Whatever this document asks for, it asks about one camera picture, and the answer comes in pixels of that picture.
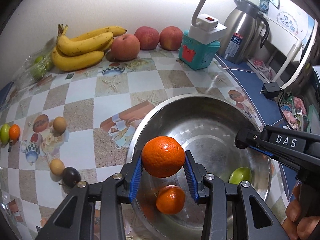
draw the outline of orange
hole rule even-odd
[[[157,178],[176,174],[184,164],[185,153],[173,138],[159,136],[148,141],[141,152],[141,160],[146,171]]]
[[[9,137],[12,141],[15,141],[20,136],[20,127],[16,124],[10,127],[9,129]]]
[[[186,195],[182,188],[174,185],[163,187],[156,200],[157,209],[166,215],[174,215],[183,209]]]

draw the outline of apple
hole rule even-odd
[[[177,27],[166,27],[160,33],[160,45],[166,50],[178,50],[180,49],[182,42],[183,32]]]
[[[136,30],[134,36],[140,41],[140,49],[152,50],[155,49],[159,43],[159,32],[151,27],[142,26]]]
[[[111,54],[117,60],[132,60],[138,56],[140,42],[133,34],[123,34],[112,43]]]

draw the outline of human hand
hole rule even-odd
[[[298,226],[294,223],[300,217],[301,205],[299,204],[301,184],[294,187],[293,195],[295,199],[291,201],[285,210],[287,218],[282,223],[284,230],[289,236],[290,240],[307,240],[312,231],[316,228],[320,221],[320,217],[305,217],[302,218]]]

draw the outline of banana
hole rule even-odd
[[[71,41],[83,41],[83,40],[92,38],[94,36],[98,36],[100,34],[108,33],[108,32],[113,33],[113,36],[116,37],[116,36],[120,36],[122,34],[125,34],[127,32],[127,30],[120,27],[120,26],[108,26],[108,27],[100,28],[100,29],[97,29],[97,30],[94,30],[94,31],[91,31],[88,33],[83,33],[80,36],[72,38],[70,40]]]
[[[54,47],[51,58],[54,65],[63,71],[74,71],[99,63],[104,56],[102,51],[92,51],[80,56],[68,57]]]
[[[68,56],[78,56],[94,50],[97,50],[112,39],[113,33],[102,33],[98,36],[83,40],[83,41],[71,41],[66,36],[68,25],[63,30],[63,33],[57,41],[58,49]]]
[[[103,45],[103,46],[102,46],[101,48],[99,48],[98,50],[100,50],[100,51],[106,51],[106,50],[110,49],[110,47],[111,47],[111,45],[112,45],[112,43],[113,43],[114,40],[115,40],[114,38],[111,38],[111,40],[110,40],[106,45]]]

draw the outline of lime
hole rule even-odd
[[[45,63],[45,70],[46,71],[49,71],[50,69],[52,69],[52,67],[53,67],[53,63],[51,61],[47,61]]]
[[[0,139],[3,145],[6,145],[9,140],[9,129],[10,129],[10,125],[8,125],[7,123],[5,123],[0,130]]]
[[[41,60],[43,60],[44,58],[43,58],[43,56],[38,56],[38,57],[36,57],[36,59],[35,59],[35,61],[34,61],[34,64],[37,64],[37,63],[39,63]]]
[[[241,181],[247,180],[251,183],[252,174],[248,167],[241,167],[231,173],[229,183],[238,185]]]
[[[46,73],[46,69],[44,65],[37,65],[37,66],[33,66],[30,69],[30,73],[33,76],[33,78],[35,79],[36,82],[38,82],[39,80],[41,80],[45,73]]]

